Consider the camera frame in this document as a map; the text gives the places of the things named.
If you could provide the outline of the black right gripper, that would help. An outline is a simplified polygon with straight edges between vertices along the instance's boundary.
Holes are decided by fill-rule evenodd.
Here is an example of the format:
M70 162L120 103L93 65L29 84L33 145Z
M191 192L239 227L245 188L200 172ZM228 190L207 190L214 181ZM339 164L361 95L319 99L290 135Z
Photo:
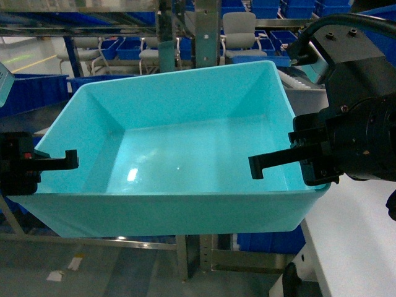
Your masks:
M343 174L357 181L395 181L395 94L361 100L348 112L325 118L324 112L293 120L291 147L248 157L252 179L263 170L300 161L308 186L338 183ZM303 160L307 145L321 152Z

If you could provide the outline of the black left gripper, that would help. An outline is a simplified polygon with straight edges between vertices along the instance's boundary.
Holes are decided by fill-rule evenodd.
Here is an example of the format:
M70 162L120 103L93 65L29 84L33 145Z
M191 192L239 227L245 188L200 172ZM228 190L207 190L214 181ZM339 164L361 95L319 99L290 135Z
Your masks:
M41 181L38 171L78 167L77 150L66 150L64 158L51 158L48 153L34 152L33 137L29 132L1 133L1 193L4 196L34 194Z

